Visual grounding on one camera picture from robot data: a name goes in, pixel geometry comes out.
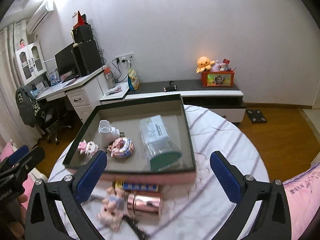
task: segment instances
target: red storage box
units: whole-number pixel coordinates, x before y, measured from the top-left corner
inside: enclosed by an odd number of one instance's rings
[[[201,73],[201,81],[204,87],[233,87],[233,71]]]

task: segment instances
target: white cabinet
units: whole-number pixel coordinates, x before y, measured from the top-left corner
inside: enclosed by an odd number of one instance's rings
[[[229,122],[235,123],[242,122],[245,113],[245,108],[216,108],[209,110],[227,119]]]
[[[83,87],[71,89],[66,92],[72,106],[83,123],[88,119],[95,106],[101,105],[100,98],[103,96],[101,85],[98,80],[103,80],[102,72],[92,78]]]
[[[16,51],[18,69],[24,85],[47,71],[39,42],[34,42]]]

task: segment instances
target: black computer tower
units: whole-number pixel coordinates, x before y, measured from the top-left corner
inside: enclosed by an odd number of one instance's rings
[[[75,46],[72,50],[76,68],[80,76],[86,76],[102,67],[100,54],[95,40]]]
[[[75,43],[93,40],[93,33],[90,24],[80,25],[72,30]]]

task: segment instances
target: pink lego figure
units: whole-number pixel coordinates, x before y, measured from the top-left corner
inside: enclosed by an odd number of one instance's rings
[[[98,151],[98,145],[92,141],[87,143],[84,140],[83,142],[79,143],[78,150],[80,151],[80,154],[94,155]]]
[[[128,158],[133,153],[134,145],[129,138],[120,137],[108,146],[108,150],[111,151],[111,157]]]

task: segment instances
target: green lid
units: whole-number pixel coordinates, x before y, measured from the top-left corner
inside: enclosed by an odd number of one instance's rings
[[[180,159],[181,156],[182,153],[177,151],[159,154],[150,160],[151,171],[155,172],[169,168],[169,166]]]

